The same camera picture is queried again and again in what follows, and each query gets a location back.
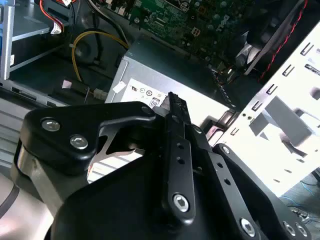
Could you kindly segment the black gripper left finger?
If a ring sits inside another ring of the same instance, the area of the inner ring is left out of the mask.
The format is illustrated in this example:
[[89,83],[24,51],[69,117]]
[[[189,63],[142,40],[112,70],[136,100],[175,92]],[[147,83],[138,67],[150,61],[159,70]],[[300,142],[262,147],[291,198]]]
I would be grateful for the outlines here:
[[170,92],[165,116],[139,101],[33,110],[23,120],[17,167],[55,215],[72,194],[147,153],[191,151],[182,101]]

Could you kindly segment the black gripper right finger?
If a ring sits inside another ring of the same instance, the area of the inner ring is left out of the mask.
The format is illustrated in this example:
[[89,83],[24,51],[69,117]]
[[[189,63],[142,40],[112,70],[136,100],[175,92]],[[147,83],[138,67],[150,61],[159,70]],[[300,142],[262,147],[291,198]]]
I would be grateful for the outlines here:
[[198,240],[309,240],[311,233],[226,145],[210,146],[181,101],[191,143]]

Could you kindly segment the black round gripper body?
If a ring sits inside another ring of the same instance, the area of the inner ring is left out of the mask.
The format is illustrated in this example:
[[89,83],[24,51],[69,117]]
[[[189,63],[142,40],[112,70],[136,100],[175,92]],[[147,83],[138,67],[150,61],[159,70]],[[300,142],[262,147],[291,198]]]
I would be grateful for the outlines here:
[[240,159],[203,149],[145,156],[72,194],[53,240],[240,240]]

